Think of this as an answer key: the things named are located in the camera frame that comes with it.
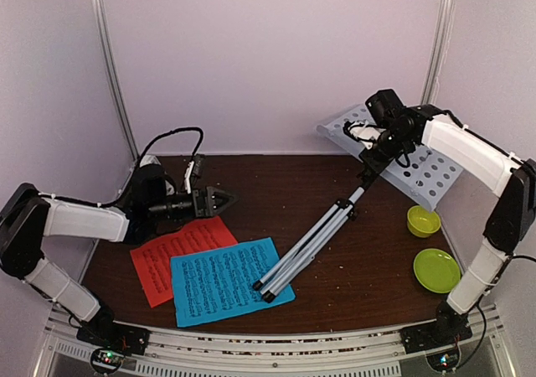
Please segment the blue sheet music page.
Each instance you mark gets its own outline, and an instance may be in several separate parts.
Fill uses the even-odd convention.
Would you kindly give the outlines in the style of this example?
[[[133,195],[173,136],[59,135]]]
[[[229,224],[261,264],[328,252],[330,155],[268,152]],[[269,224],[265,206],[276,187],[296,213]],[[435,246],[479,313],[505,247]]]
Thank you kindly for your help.
[[[171,286],[177,326],[218,322],[293,302],[296,294],[290,286],[271,303],[253,289],[254,282],[278,261],[270,238],[173,257]]]

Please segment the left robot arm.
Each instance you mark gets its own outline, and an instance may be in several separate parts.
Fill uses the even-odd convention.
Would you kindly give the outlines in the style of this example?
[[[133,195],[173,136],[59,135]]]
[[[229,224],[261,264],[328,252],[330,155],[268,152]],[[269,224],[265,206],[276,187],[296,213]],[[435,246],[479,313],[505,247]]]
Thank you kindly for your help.
[[[135,170],[126,191],[114,202],[89,203],[60,198],[21,183],[1,210],[1,269],[59,304],[82,323],[103,347],[120,340],[120,328],[110,310],[64,268],[56,243],[107,240],[140,245],[169,221],[183,226],[223,213],[237,196],[212,186],[196,187],[187,175],[179,188],[163,166],[148,164]]]

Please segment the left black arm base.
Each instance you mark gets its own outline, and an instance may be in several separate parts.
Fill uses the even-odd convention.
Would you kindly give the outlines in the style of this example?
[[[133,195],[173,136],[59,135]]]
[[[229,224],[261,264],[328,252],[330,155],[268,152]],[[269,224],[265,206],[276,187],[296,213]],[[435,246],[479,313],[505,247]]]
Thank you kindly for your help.
[[[80,321],[76,337],[79,341],[122,354],[144,355],[150,331],[116,322],[112,310],[103,307],[90,321]]]

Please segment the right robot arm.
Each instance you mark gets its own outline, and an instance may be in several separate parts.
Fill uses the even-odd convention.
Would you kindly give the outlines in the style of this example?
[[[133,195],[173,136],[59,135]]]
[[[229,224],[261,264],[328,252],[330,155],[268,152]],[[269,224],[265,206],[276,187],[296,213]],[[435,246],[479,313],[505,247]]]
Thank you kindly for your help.
[[[359,157],[365,186],[391,163],[425,147],[479,183],[477,197],[489,206],[487,212],[479,209],[476,214],[482,221],[482,243],[430,325],[433,342],[447,344],[466,326],[468,313],[497,285],[535,221],[535,161],[504,151],[449,110],[431,104],[405,105],[392,89],[375,92],[365,106],[372,123],[348,128],[348,134],[364,145]]]

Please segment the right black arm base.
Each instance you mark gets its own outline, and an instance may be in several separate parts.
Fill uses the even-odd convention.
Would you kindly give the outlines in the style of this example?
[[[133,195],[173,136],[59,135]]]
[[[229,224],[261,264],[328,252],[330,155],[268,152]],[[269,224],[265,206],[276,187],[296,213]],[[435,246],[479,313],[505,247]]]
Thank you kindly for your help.
[[[468,313],[459,314],[446,302],[437,307],[433,321],[404,327],[399,333],[407,354],[452,345],[459,338],[472,337]]]

